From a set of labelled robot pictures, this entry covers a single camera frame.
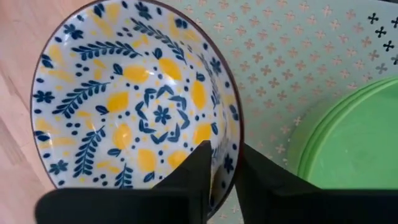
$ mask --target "blue flower pattern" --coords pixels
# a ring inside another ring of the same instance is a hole
[[[34,98],[36,98],[36,102],[46,102],[46,103],[51,103],[55,97],[52,95],[51,91],[43,92],[41,90],[38,90],[36,94],[33,95]]]
[[[55,175],[58,175],[60,172],[67,171],[68,170],[67,167],[68,167],[68,163],[64,162],[61,159],[56,164],[50,164],[49,173],[54,173]]]
[[[142,2],[135,4],[136,9],[138,10],[139,16],[145,18],[146,20],[152,19],[152,16],[149,14],[149,9]]]
[[[157,106],[157,110],[154,111],[154,115],[156,116],[155,122],[158,123],[161,121],[163,125],[166,125],[167,120],[172,118],[168,112],[168,108],[163,109],[162,106]]]
[[[64,34],[69,34],[73,40],[77,40],[79,38],[83,38],[83,31],[76,29],[75,25],[70,24],[70,25],[63,25],[65,30],[63,31]]]

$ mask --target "green container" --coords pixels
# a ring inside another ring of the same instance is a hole
[[[391,108],[391,105],[386,104],[387,102],[391,103],[390,101],[380,100],[380,98],[387,98],[385,93],[395,90],[397,92],[396,100],[398,100],[397,83],[398,79],[396,78],[381,80],[357,90],[338,101],[326,100],[311,110],[291,137],[288,151],[290,171],[323,188],[398,187],[398,184],[394,185],[392,181],[379,180],[380,184],[365,184],[366,180],[359,174],[363,173],[362,167],[366,167],[366,165],[360,164],[358,158],[350,153],[356,151],[359,154],[371,154],[372,149],[378,145],[382,145],[388,146],[388,149],[380,151],[380,153],[389,157],[388,155],[391,152],[393,144],[388,141],[381,141],[384,138],[380,136],[388,136],[388,134],[385,134],[383,130],[372,129],[372,127],[381,127],[376,125],[378,119],[369,116],[368,111],[373,111],[377,115],[383,114],[385,108],[389,110],[395,109]],[[383,114],[379,119],[387,119],[387,117]],[[394,132],[395,127],[390,127],[389,131]],[[365,130],[372,132],[372,135],[362,139],[362,131]],[[393,169],[393,165],[391,164],[387,167]],[[375,173],[372,175],[375,176],[374,179],[382,176]]]

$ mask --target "bowl rim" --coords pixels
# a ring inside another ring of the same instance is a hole
[[[34,132],[34,127],[33,127],[33,115],[32,115],[32,96],[33,96],[33,87],[34,87],[34,83],[35,83],[35,78],[36,78],[36,73],[38,70],[38,67],[40,65],[40,56],[44,53],[45,49],[47,48],[47,46],[49,45],[49,42],[52,40],[52,37],[55,35],[56,31],[59,30],[59,28],[61,28],[64,23],[66,23],[67,20],[69,20],[73,15],[75,15],[76,13],[94,5],[94,4],[98,4],[98,3],[102,3],[102,2],[107,2],[107,1],[122,1],[122,0],[95,0],[92,2],[89,2],[87,4],[82,5],[81,7],[79,7],[78,9],[74,10],[73,12],[69,13],[69,15],[64,18],[59,25],[52,31],[52,33],[49,35],[49,38],[47,39],[47,41],[45,42],[43,49],[40,51],[40,54],[38,56],[38,60],[34,69],[34,74],[32,76],[32,84],[30,87],[30,102],[29,102],[29,106],[30,106],[30,127],[32,130],[32,133]],[[240,99],[240,95],[239,95],[239,91],[238,91],[238,86],[236,84],[236,81],[233,77],[233,73],[231,71],[231,69],[228,66],[228,63],[226,62],[226,59],[224,58],[223,54],[221,53],[221,51],[219,50],[219,48],[217,47],[217,45],[212,41],[212,39],[208,36],[208,34],[198,25],[196,24],[196,22],[194,22],[192,19],[190,19],[188,16],[186,16],[184,13],[180,12],[178,9],[174,8],[173,6],[170,6],[166,3],[162,3],[156,0],[140,0],[142,2],[146,2],[149,4],[154,4],[157,6],[160,6],[162,8],[165,8],[167,10],[170,10],[172,13],[180,16],[181,18],[185,19],[191,26],[193,26],[195,28],[196,31],[198,31],[202,37],[208,42],[208,44],[210,45],[210,47],[215,51],[216,56],[220,59],[220,62],[222,64],[222,66],[225,68],[226,70],[226,74],[228,76],[228,78],[231,81],[231,84],[233,86],[233,91],[234,91],[234,96],[236,99],[236,104],[238,107],[238,111],[239,111],[239,128],[240,128],[240,139],[239,139],[239,147],[238,147],[238,158],[236,161],[236,167],[235,167],[235,172],[232,176],[231,182],[229,183],[229,186],[226,190],[225,195],[223,196],[223,198],[220,200],[220,202],[214,207],[214,209],[208,213],[208,219],[210,219],[220,208],[221,206],[225,203],[225,200],[228,198],[229,194],[232,191],[232,188],[234,187],[234,183],[236,181],[236,177],[238,175],[238,172],[240,170],[241,167],[241,163],[242,163],[242,159],[243,159],[243,147],[244,147],[244,118],[243,118],[243,107],[241,104],[241,99]],[[34,143],[35,143],[35,147],[36,147],[36,151],[37,151],[37,155],[40,158],[40,161],[42,163],[42,167],[45,170],[45,166],[44,166],[44,162],[43,159],[40,157],[40,152],[39,152],[39,148],[37,147],[37,143],[36,140],[34,139]],[[51,183],[53,184],[53,186],[55,187],[55,189],[58,189],[57,186],[55,185],[55,183],[53,182],[53,180],[50,178],[50,174],[45,170],[45,173],[47,174],[47,177],[50,179]]]

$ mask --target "yellow lemon pattern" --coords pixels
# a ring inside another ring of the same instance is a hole
[[[208,95],[206,94],[205,86],[201,82],[193,82],[191,97],[195,106],[199,110],[202,110],[206,106],[206,99]]]
[[[211,137],[211,124],[198,124],[193,133],[193,143],[200,144]]]
[[[130,127],[123,123],[119,125],[113,133],[113,144],[118,149],[126,149],[132,141],[132,131]]]
[[[149,75],[149,71],[142,65],[130,65],[123,70],[123,76],[130,82],[137,84],[144,83]]]
[[[167,162],[172,169],[176,169],[187,157],[187,152],[179,150],[171,153],[167,158]]]
[[[109,96],[106,108],[109,112],[115,113],[120,112],[129,106],[129,92],[123,91],[119,93],[113,93]]]
[[[138,149],[137,165],[141,171],[155,171],[156,154],[150,149]]]

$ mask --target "black object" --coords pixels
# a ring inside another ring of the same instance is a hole
[[[248,145],[242,153],[236,190],[245,223],[398,222],[398,190],[321,190]],[[210,157],[205,141],[151,190],[55,190],[39,200],[37,223],[205,224]]]

